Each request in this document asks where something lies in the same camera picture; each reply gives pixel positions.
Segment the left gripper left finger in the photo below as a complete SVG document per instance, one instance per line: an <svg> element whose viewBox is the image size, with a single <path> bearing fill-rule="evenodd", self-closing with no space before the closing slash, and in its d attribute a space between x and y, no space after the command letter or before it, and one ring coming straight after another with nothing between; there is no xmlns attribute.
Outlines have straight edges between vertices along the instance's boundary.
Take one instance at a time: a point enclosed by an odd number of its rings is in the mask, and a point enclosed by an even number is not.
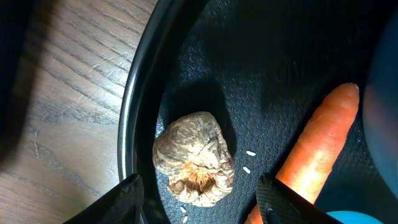
<svg viewBox="0 0 398 224"><path fill-rule="evenodd" d="M140 222L144 186L138 174L131 174L65 224L134 224Z"/></svg>

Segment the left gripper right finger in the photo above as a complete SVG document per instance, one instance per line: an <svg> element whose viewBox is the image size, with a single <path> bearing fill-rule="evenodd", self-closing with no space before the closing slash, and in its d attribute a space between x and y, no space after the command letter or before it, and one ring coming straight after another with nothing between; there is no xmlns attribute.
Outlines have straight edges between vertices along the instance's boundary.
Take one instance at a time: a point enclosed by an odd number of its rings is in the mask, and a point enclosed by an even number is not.
<svg viewBox="0 0 398 224"><path fill-rule="evenodd" d="M256 199L264 223L341 224L269 174L260 177Z"/></svg>

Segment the orange carrot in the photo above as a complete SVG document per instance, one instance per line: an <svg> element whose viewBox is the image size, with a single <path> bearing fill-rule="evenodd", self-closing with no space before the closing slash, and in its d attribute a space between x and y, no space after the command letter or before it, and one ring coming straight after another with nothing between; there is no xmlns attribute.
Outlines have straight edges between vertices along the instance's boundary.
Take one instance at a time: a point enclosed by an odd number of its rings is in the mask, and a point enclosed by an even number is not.
<svg viewBox="0 0 398 224"><path fill-rule="evenodd" d="M344 83L315 110L276 174L266 173L315 204L333 164L345 145L359 107L359 88ZM258 204L245 224L264 223Z"/></svg>

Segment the light blue rice bowl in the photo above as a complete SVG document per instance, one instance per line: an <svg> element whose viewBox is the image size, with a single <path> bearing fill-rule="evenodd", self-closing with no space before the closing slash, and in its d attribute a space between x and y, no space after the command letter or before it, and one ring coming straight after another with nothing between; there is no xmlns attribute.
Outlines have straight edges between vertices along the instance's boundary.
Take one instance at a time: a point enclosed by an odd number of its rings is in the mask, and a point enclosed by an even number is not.
<svg viewBox="0 0 398 224"><path fill-rule="evenodd" d="M335 211L327 214L343 224L383 224L378 219L359 212Z"/></svg>

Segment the dried brown mushroom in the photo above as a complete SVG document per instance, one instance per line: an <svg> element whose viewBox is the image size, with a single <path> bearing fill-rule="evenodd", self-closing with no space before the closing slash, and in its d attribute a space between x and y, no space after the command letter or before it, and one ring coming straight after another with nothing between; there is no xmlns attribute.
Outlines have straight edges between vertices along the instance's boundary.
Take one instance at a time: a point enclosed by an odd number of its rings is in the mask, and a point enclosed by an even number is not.
<svg viewBox="0 0 398 224"><path fill-rule="evenodd" d="M231 193L233 158L215 117L206 111L172 122L154 141L154 167L165 174L179 201L212 207Z"/></svg>

